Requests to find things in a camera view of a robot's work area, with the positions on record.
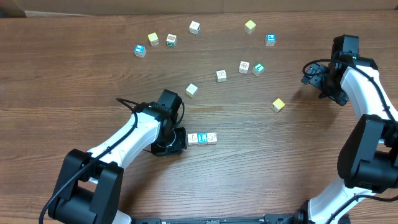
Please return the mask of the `yellow top block left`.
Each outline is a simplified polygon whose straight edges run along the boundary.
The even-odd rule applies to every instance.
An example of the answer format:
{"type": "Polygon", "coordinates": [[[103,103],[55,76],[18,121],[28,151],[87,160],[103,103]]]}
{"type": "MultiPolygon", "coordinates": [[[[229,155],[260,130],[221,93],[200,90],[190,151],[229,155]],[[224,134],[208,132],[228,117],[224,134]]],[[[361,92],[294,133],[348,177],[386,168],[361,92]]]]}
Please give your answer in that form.
{"type": "Polygon", "coordinates": [[[148,39],[151,46],[159,45],[159,38],[155,32],[149,34],[148,39]]]}

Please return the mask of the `yellow top block far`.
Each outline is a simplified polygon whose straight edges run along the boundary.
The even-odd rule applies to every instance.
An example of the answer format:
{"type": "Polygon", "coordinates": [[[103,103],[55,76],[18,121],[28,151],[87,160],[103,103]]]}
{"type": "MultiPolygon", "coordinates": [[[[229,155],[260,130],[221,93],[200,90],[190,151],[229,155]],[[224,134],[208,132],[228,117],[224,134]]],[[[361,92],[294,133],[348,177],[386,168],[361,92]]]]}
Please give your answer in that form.
{"type": "Polygon", "coordinates": [[[245,23],[244,25],[244,30],[247,34],[251,34],[255,31],[256,28],[256,23],[253,22],[252,20],[249,20],[245,23]]]}

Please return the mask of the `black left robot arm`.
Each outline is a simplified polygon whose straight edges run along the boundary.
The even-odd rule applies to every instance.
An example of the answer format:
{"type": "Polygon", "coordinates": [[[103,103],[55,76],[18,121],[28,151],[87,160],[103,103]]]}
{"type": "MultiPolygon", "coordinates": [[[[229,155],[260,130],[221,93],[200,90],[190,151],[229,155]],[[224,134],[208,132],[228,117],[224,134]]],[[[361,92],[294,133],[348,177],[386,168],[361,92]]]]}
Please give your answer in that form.
{"type": "Polygon", "coordinates": [[[156,102],[118,100],[131,111],[127,123],[105,142],[86,152],[72,149],[64,158],[44,216],[62,223],[135,223],[119,210],[124,170],[150,147],[157,157],[179,155],[187,148],[186,130],[178,114],[181,97],[164,90],[156,102]]]}

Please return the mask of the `blue L block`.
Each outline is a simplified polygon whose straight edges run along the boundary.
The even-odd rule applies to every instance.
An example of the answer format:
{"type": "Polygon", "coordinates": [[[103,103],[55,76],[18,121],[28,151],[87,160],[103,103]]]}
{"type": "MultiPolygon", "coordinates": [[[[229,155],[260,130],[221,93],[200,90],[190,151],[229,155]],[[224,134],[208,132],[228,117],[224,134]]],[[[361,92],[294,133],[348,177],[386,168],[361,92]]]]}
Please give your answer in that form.
{"type": "Polygon", "coordinates": [[[207,133],[198,133],[198,144],[208,144],[208,136],[207,133]]]}

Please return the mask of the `blue top block left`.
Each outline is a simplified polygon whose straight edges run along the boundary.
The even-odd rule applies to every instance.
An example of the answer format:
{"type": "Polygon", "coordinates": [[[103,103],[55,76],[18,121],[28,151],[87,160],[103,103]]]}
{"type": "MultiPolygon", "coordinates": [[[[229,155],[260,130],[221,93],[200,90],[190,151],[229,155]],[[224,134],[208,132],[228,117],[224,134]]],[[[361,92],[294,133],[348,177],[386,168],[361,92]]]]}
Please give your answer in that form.
{"type": "Polygon", "coordinates": [[[134,54],[137,57],[144,58],[146,56],[147,49],[144,45],[137,44],[134,48],[134,54]]]}

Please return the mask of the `blue P block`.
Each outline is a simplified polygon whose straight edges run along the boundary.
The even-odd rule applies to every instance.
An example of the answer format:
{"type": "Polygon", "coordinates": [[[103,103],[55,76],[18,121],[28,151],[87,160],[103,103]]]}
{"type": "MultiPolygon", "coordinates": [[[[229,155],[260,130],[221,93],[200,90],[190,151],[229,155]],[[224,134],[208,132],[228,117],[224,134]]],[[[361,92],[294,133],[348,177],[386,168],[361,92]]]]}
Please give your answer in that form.
{"type": "Polygon", "coordinates": [[[265,40],[265,46],[272,47],[276,43],[276,35],[275,34],[267,34],[265,40]]]}

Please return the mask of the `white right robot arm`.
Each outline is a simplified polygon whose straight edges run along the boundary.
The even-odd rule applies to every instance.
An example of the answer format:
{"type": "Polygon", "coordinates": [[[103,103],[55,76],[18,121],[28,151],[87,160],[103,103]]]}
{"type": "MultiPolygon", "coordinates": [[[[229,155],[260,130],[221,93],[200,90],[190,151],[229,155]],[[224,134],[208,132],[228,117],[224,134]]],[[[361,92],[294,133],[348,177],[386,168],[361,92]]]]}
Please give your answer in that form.
{"type": "Polygon", "coordinates": [[[351,102],[358,122],[339,153],[336,179],[284,223],[349,223],[348,212],[364,199],[395,202],[380,194],[397,188],[397,110],[376,62],[360,56],[359,38],[335,37],[331,57],[307,63],[302,72],[302,83],[319,89],[319,98],[351,102]]]}

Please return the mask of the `wood block green J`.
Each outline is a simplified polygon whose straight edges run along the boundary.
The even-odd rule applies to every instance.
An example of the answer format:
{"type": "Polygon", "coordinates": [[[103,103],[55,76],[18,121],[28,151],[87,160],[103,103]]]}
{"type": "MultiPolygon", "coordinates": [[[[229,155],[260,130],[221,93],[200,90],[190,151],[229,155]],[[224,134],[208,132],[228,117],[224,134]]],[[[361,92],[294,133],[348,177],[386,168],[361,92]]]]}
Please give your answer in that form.
{"type": "Polygon", "coordinates": [[[189,32],[197,35],[199,33],[199,31],[200,31],[200,23],[192,21],[189,26],[189,32]]]}

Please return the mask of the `blue T block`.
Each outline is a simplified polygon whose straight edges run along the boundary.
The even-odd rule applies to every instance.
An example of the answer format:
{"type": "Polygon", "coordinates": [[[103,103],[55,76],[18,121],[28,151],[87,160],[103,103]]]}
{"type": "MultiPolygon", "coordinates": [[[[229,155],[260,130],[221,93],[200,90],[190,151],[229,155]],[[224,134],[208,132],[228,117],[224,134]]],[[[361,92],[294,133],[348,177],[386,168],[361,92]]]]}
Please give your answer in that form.
{"type": "Polygon", "coordinates": [[[187,140],[189,145],[198,145],[198,134],[197,133],[187,134],[187,140]]]}

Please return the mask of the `plain wood block R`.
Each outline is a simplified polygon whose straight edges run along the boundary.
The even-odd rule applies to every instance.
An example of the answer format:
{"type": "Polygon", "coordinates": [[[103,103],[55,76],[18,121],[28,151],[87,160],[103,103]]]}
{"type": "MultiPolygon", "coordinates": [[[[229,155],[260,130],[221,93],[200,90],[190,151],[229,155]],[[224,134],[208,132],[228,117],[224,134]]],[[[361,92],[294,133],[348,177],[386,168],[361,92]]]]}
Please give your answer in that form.
{"type": "Polygon", "coordinates": [[[218,83],[225,82],[227,79],[226,71],[225,70],[218,70],[216,72],[216,81],[218,83]]]}

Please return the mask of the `yellow block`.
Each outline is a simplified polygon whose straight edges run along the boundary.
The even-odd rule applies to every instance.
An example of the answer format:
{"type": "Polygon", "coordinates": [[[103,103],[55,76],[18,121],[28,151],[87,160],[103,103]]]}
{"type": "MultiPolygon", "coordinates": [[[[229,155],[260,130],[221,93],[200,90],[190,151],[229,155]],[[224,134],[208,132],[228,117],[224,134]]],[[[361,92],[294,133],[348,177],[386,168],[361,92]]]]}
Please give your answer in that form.
{"type": "Polygon", "coordinates": [[[151,46],[159,45],[159,38],[155,32],[149,34],[148,39],[151,46]]]}
{"type": "Polygon", "coordinates": [[[249,20],[245,23],[244,25],[244,30],[247,34],[251,34],[255,31],[256,28],[256,23],[253,22],[252,20],[249,20]]]}
{"type": "Polygon", "coordinates": [[[280,112],[284,106],[285,106],[285,103],[280,98],[276,99],[271,105],[271,107],[275,113],[280,112]]]}

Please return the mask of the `yellow top block near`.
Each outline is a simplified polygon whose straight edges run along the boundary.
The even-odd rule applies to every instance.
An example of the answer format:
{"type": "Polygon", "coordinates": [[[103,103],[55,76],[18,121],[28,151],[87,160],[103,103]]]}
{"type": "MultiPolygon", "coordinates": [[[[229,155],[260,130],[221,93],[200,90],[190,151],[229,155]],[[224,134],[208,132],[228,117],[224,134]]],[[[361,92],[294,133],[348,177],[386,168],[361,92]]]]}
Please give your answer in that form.
{"type": "Polygon", "coordinates": [[[280,98],[276,99],[271,105],[271,107],[275,113],[280,112],[284,106],[285,106],[285,103],[280,98]]]}

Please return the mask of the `brown engraved wood block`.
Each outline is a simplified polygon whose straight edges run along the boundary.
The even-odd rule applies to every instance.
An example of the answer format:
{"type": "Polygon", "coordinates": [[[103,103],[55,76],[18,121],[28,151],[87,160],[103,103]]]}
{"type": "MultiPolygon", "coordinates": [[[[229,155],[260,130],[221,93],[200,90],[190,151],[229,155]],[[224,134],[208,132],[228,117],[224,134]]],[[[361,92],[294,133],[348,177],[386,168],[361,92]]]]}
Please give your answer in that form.
{"type": "Polygon", "coordinates": [[[216,144],[218,142],[217,133],[207,133],[207,144],[216,144]]]}

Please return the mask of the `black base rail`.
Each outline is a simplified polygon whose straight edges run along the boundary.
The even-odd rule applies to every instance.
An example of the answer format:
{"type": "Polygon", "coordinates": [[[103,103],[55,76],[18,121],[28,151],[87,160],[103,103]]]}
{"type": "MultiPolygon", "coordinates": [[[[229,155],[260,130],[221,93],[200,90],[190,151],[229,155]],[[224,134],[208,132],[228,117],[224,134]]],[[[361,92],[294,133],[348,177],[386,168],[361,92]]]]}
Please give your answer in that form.
{"type": "Polygon", "coordinates": [[[133,218],[132,224],[294,224],[312,223],[304,215],[297,214],[268,214],[261,217],[234,218],[133,218]]]}

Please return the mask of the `wood block red side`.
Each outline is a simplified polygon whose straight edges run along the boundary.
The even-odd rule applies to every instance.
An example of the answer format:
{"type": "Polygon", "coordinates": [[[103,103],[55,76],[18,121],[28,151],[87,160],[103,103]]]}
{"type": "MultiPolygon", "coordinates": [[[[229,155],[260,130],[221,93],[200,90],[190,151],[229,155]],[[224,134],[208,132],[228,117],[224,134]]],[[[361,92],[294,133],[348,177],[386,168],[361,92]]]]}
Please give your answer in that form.
{"type": "Polygon", "coordinates": [[[245,62],[245,61],[240,61],[239,64],[239,73],[243,73],[243,74],[247,74],[249,70],[249,62],[245,62]]]}

